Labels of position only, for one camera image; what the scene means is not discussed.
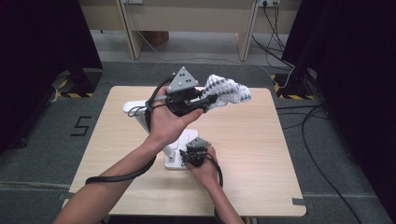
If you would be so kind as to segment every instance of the hand-held controller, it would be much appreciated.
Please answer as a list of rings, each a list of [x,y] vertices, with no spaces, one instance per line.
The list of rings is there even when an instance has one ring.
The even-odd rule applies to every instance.
[[[206,140],[196,137],[186,145],[186,151],[179,151],[182,161],[184,163],[188,162],[195,167],[200,167],[204,163],[206,157],[206,147],[210,145],[211,144]]]
[[[217,95],[200,99],[202,92],[195,89],[198,85],[198,81],[185,67],[182,67],[174,75],[173,80],[166,90],[165,101],[175,115],[181,117],[199,108],[207,112],[209,106],[217,101]]]

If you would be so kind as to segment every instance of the power cable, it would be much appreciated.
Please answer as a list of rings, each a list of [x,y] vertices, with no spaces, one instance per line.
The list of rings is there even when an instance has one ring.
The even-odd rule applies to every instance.
[[[281,48],[282,51],[283,51],[284,48],[285,48],[285,45],[283,44],[282,40],[280,39],[280,37],[279,37],[279,32],[278,32],[278,30],[277,30],[277,20],[279,19],[279,3],[278,3],[278,2],[274,2],[274,4],[275,4],[275,13],[276,13],[276,15],[275,15],[275,30],[276,30],[276,37],[277,37],[277,40],[278,40],[278,44],[279,44],[280,48]]]
[[[344,196],[341,194],[341,192],[335,187],[335,185],[329,180],[329,178],[323,173],[323,171],[320,169],[320,167],[318,166],[317,161],[315,160],[314,156],[312,155],[311,149],[308,146],[308,144],[306,143],[306,139],[305,139],[305,134],[304,134],[304,126],[307,120],[309,120],[312,116],[311,114],[317,109],[319,108],[321,105],[317,105],[314,108],[312,108],[309,113],[306,115],[306,117],[303,120],[302,123],[302,135],[303,135],[303,140],[304,140],[304,146],[306,148],[306,151],[308,152],[309,157],[311,158],[312,162],[314,163],[315,167],[317,167],[318,171],[320,172],[320,174],[323,176],[323,178],[326,180],[326,182],[334,189],[334,191],[338,194],[338,196],[341,198],[341,200],[345,203],[345,205],[348,207],[349,211],[352,213],[352,215],[356,218],[356,220],[361,223],[361,220],[359,219],[358,215],[355,213],[355,211],[353,210],[353,208],[351,207],[351,205],[347,202],[347,200],[344,198]]]
[[[262,3],[262,8],[263,8],[263,10],[264,10],[264,16],[267,18],[267,20],[268,20],[268,22],[269,22],[269,24],[270,24],[271,30],[273,31],[272,34],[271,34],[271,39],[273,38],[273,39],[275,40],[275,42],[276,42],[279,46],[284,47],[282,41],[280,40],[280,38],[279,38],[279,36],[278,36],[278,34],[277,34],[276,28],[274,28],[273,24],[271,23],[271,20],[269,19],[268,15],[267,15],[266,10],[265,10],[265,9],[267,8],[267,1],[264,1],[264,2]]]
[[[327,112],[326,110],[319,110],[317,112],[315,112],[313,115],[311,115],[311,117],[317,118],[317,119],[329,119],[329,118],[323,118],[321,116],[317,116],[315,114],[320,113],[320,112]],[[288,112],[288,113],[280,113],[278,115],[308,115],[306,113],[299,113],[299,112]]]
[[[312,108],[312,107],[317,107],[317,106],[320,106],[320,105],[294,105],[294,106],[277,107],[276,110],[295,109],[295,108]]]
[[[317,112],[313,113],[313,114],[311,115],[311,117],[315,117],[315,118],[318,118],[318,119],[328,119],[328,118],[323,118],[323,117],[320,117],[320,116],[316,116],[316,114],[317,114],[317,113],[320,113],[320,112],[325,112],[325,110],[317,111]],[[282,113],[282,114],[278,114],[278,115],[286,115],[286,114],[308,115],[308,114],[305,114],[305,113],[293,113],[293,112],[292,112],[292,113]],[[282,130],[287,130],[287,129],[295,128],[295,127],[298,127],[298,126],[300,126],[300,125],[302,125],[302,123],[298,123],[298,124],[294,124],[294,125],[291,125],[291,126],[286,127],[286,128],[282,128]]]
[[[252,35],[251,37],[253,38],[254,42],[256,42],[256,44],[259,46],[259,48],[262,49],[262,50],[264,50],[264,51],[266,52],[266,61],[267,61],[268,65],[270,65],[271,67],[276,68],[276,69],[283,69],[283,70],[288,70],[288,71],[290,70],[290,69],[288,69],[288,68],[275,67],[275,66],[271,65],[271,64],[268,62],[268,57],[267,57],[267,54],[270,54],[271,56],[273,56],[274,58],[278,59],[280,62],[282,62],[283,64],[285,64],[287,67],[293,68],[293,65],[292,65],[292,64],[290,64],[290,63],[288,63],[288,62],[286,62],[286,61],[283,61],[283,60],[282,60],[281,58],[279,58],[276,54],[274,54],[273,52],[271,52],[271,51],[270,51],[271,48],[269,48],[268,46],[264,46],[264,45],[261,44],[259,41],[257,41],[257,39],[256,39],[256,37],[254,37],[254,35]]]

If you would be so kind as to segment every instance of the wooden table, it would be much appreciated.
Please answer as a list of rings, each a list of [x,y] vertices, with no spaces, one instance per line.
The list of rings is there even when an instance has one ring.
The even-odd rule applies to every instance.
[[[147,133],[122,112],[122,106],[148,99],[153,91],[154,87],[111,89],[70,192],[77,192],[88,177],[101,174],[143,142]],[[305,206],[292,203],[303,196],[271,93],[250,91],[251,101],[214,108],[188,129],[197,130],[215,147],[224,191],[240,216],[303,216]],[[163,160],[160,153],[110,215],[213,216],[213,203],[190,172],[167,170]]]

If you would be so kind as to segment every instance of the wire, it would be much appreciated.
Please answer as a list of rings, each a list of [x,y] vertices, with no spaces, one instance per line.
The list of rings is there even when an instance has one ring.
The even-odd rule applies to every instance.
[[[264,51],[266,52],[266,55],[267,55],[267,54],[270,54],[271,56],[273,56],[274,58],[278,59],[280,62],[282,62],[283,64],[285,64],[287,67],[293,68],[293,65],[291,65],[290,63],[288,63],[288,62],[286,62],[286,61],[283,61],[281,58],[279,58],[277,55],[275,55],[273,52],[271,52],[271,51],[270,51],[271,48],[268,47],[269,45],[268,45],[268,46],[264,46],[263,44],[261,44],[259,41],[256,40],[256,38],[254,37],[254,35],[252,35],[251,37],[252,37],[253,40],[256,42],[256,44],[259,46],[259,48],[262,49],[262,50],[264,50]],[[268,65],[270,65],[270,66],[273,67],[273,68],[276,68],[276,69],[283,69],[283,70],[290,70],[290,69],[288,69],[288,68],[281,68],[281,67],[272,66],[272,65],[268,62],[268,57],[267,57],[267,56],[266,56],[266,60],[267,60]]]
[[[167,77],[163,80],[163,82],[161,82],[157,88],[155,89],[155,91],[152,93],[151,97],[146,101],[146,106],[136,106],[139,107],[132,115],[130,115],[130,113],[132,112],[132,110],[135,108],[132,108],[129,112],[128,112],[128,116],[129,117],[133,117],[135,116],[135,114],[143,109],[146,108],[147,113],[146,113],[146,122],[148,122],[148,118],[150,117],[150,113],[152,111],[152,109],[158,107],[158,106],[163,106],[166,104],[162,104],[162,105],[155,105],[154,107],[151,107],[152,103],[155,100],[155,96],[157,95],[158,91],[160,90],[160,88],[166,84],[167,82],[169,82],[170,80],[172,80],[171,77]],[[131,180],[134,178],[137,178],[138,176],[144,174],[151,166],[152,164],[155,162],[155,159],[157,158],[157,156],[155,156],[151,161],[148,162],[148,164],[146,164],[142,169],[133,172],[131,174],[128,175],[117,175],[117,176],[92,176],[89,177],[86,181],[85,184],[91,184],[91,183],[95,183],[95,182],[121,182],[121,181],[126,181],[126,180]]]
[[[295,108],[310,108],[310,107],[316,107],[320,105],[295,105],[295,106],[284,106],[284,107],[278,107],[276,110],[283,110],[283,109],[295,109]]]
[[[219,185],[223,187],[223,177],[222,177],[221,168],[219,167],[219,164],[215,161],[214,157],[211,154],[207,152],[205,154],[197,154],[196,152],[184,152],[183,150],[180,150],[180,156],[183,158],[182,159],[183,163],[181,163],[182,166],[184,166],[185,164],[184,162],[189,162],[190,164],[193,165],[193,161],[200,159],[209,160],[210,162],[212,162],[212,164],[215,166],[216,170],[218,171]],[[224,224],[224,222],[219,217],[216,207],[214,209],[214,216],[215,216],[215,220],[219,224]]]
[[[315,117],[315,118],[318,118],[318,119],[327,119],[327,118],[323,118],[323,117],[320,117],[320,116],[316,116],[317,113],[324,112],[324,111],[325,111],[325,110],[317,111],[317,112],[315,112],[314,114],[312,114],[311,117]],[[304,114],[304,113],[284,113],[284,114],[278,114],[278,115],[285,115],[285,114],[301,114],[301,115],[308,115],[308,114]],[[294,124],[294,125],[291,125],[291,126],[286,127],[286,128],[282,128],[282,130],[287,130],[287,129],[295,128],[295,127],[300,126],[300,125],[302,125],[302,123],[298,123],[298,124]]]
[[[288,78],[286,79],[285,85],[283,85],[282,87],[279,87],[280,89],[283,89],[288,86],[289,79],[290,79],[290,76],[291,76],[291,73],[293,72],[293,70],[294,70],[294,68],[291,69],[291,71],[288,74]]]
[[[319,113],[319,112],[327,112],[326,110],[319,110],[317,112],[315,112],[315,114]],[[308,115],[306,113],[299,113],[299,112],[289,112],[289,113],[280,113],[278,115]],[[316,115],[311,115],[311,117],[315,117],[318,119],[329,119],[329,118],[323,118],[321,116],[316,116]]]
[[[346,206],[348,207],[349,211],[353,214],[353,216],[356,218],[356,220],[361,223],[361,220],[359,219],[358,215],[355,213],[355,211],[353,210],[353,208],[350,206],[350,204],[347,202],[347,200],[344,198],[344,196],[341,194],[341,192],[335,187],[335,185],[329,180],[329,178],[323,173],[323,171],[320,169],[320,167],[318,166],[317,161],[315,160],[314,156],[312,155],[311,149],[309,148],[308,144],[306,143],[306,139],[305,139],[305,134],[304,134],[304,125],[306,123],[307,120],[309,120],[311,118],[311,114],[321,105],[317,105],[314,108],[312,108],[309,113],[306,115],[306,117],[303,120],[302,123],[302,135],[303,135],[303,140],[304,140],[304,145],[305,148],[308,152],[309,157],[311,158],[312,162],[314,163],[314,165],[317,167],[318,171],[320,172],[320,174],[323,176],[323,178],[326,180],[326,182],[334,189],[334,191],[338,194],[338,196],[341,198],[341,200],[343,200],[343,202],[346,204]]]
[[[267,63],[268,63],[271,67],[274,67],[274,68],[277,68],[277,69],[289,70],[289,69],[285,69],[285,68],[280,68],[280,67],[273,66],[273,65],[271,65],[271,64],[269,63],[269,61],[268,61],[268,54],[270,54],[271,56],[273,56],[273,57],[275,57],[276,59],[280,60],[282,63],[284,63],[284,64],[287,65],[288,67],[293,68],[293,66],[292,66],[291,64],[289,64],[289,63],[283,61],[282,59],[280,59],[279,57],[277,57],[274,53],[272,53],[272,52],[270,51],[270,48],[269,48],[272,39],[274,39],[275,42],[279,45],[280,51],[281,51],[282,53],[283,53],[283,48],[285,48],[285,46],[283,45],[283,43],[282,43],[282,41],[281,41],[281,39],[280,39],[280,37],[279,37],[279,35],[278,35],[278,31],[277,31],[277,20],[278,20],[278,18],[279,18],[279,6],[278,6],[277,3],[275,4],[275,18],[276,18],[276,20],[275,20],[275,26],[273,26],[273,24],[271,23],[271,20],[269,19],[269,17],[268,17],[268,15],[267,15],[267,12],[266,12],[265,9],[266,9],[266,1],[264,1],[263,11],[264,11],[264,15],[265,15],[266,19],[268,20],[268,22],[269,22],[269,24],[270,24],[270,27],[271,27],[271,30],[272,30],[271,38],[270,38],[270,40],[269,40],[269,42],[268,42],[268,44],[267,44],[266,47],[265,47],[264,45],[262,45],[262,44],[259,44],[256,40],[255,40],[255,41],[256,41],[256,43],[259,44],[259,46],[261,47],[261,49],[263,49],[263,50],[266,52],[266,54],[265,54],[265,60],[267,61]]]

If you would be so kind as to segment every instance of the metal bracket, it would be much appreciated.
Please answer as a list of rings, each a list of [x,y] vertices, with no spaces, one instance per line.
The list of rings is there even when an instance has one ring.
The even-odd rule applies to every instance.
[[[143,0],[122,0],[125,6],[128,5],[143,5]]]
[[[187,69],[183,66],[177,74],[175,74],[174,79],[168,86],[168,93],[173,93],[177,91],[184,91],[186,89],[190,89],[198,86],[199,83],[195,78],[187,71]]]

